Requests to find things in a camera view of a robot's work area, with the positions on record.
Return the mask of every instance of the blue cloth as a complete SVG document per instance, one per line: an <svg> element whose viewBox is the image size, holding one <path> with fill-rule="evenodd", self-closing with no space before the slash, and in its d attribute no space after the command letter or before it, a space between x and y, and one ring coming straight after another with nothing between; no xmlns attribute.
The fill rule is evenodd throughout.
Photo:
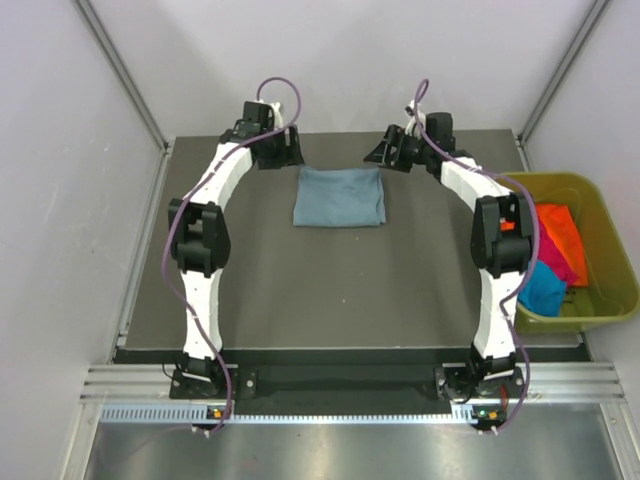
<svg viewBox="0 0 640 480"><path fill-rule="evenodd" d="M566 292L567 283L560 280L544 262L538 260L529 283L518 295L518 301L533 313L557 317Z"/></svg>
<svg viewBox="0 0 640 480"><path fill-rule="evenodd" d="M386 222L380 171L300 169L296 227L377 227Z"/></svg>

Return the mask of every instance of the white wall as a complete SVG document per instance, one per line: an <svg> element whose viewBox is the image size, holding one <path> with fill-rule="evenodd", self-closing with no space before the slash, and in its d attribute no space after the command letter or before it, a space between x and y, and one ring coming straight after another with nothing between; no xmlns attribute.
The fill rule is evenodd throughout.
<svg viewBox="0 0 640 480"><path fill-rule="evenodd" d="M531 142L536 169L572 170L602 191L640 276L640 2L615 0ZM640 424L640 319L589 335L616 363Z"/></svg>
<svg viewBox="0 0 640 480"><path fill-rule="evenodd" d="M53 478L160 154L70 0L0 5L0 477Z"/></svg>
<svg viewBox="0 0 640 480"><path fill-rule="evenodd" d="M517 131L590 1L93 3L172 137L220 134L271 75L299 85L305 132L381 131L404 121L425 76L428 109L451 111L457 128Z"/></svg>

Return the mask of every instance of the yellow bin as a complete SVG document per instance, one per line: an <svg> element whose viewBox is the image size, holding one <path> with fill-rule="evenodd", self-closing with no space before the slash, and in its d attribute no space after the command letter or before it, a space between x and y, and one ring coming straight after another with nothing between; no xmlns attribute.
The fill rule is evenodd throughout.
<svg viewBox="0 0 640 480"><path fill-rule="evenodd" d="M536 315L518 303L516 330L581 332L631 318L640 306L638 282L597 187L568 172L506 175L524 185L536 203L569 207L582 237L589 274L588 287L567 290L559 317Z"/></svg>

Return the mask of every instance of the folded cloth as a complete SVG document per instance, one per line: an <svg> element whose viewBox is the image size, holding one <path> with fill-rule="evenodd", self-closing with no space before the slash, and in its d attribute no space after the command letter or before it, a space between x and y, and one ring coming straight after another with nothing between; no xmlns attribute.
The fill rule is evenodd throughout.
<svg viewBox="0 0 640 480"><path fill-rule="evenodd" d="M533 313L557 317L567 292L567 284L538 260L533 275L518 295L518 301Z"/></svg>
<svg viewBox="0 0 640 480"><path fill-rule="evenodd" d="M553 243L551 237L547 233L547 229L544 223L538 222L540 225L540 248L538 250L538 260L547 265L556 276L565 282L568 287L574 285L578 280L578 275L571 270L571 267L567 263L567 259L564 258L556 244Z"/></svg>
<svg viewBox="0 0 640 480"><path fill-rule="evenodd" d="M573 286L586 287L589 285L582 239L573 218L571 218L569 207L542 203L536 205L536 212L540 223L544 224L547 229L549 238L553 240L562 256L567 260L571 270L578 275Z"/></svg>
<svg viewBox="0 0 640 480"><path fill-rule="evenodd" d="M386 222L380 171L300 168L296 227L377 227Z"/></svg>

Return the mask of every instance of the gray-blue towel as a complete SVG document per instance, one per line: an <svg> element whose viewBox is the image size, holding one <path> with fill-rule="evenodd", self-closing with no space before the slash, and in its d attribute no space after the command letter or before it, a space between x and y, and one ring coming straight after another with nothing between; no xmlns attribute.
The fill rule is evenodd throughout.
<svg viewBox="0 0 640 480"><path fill-rule="evenodd" d="M300 169L296 227L378 227L386 222L377 168Z"/></svg>

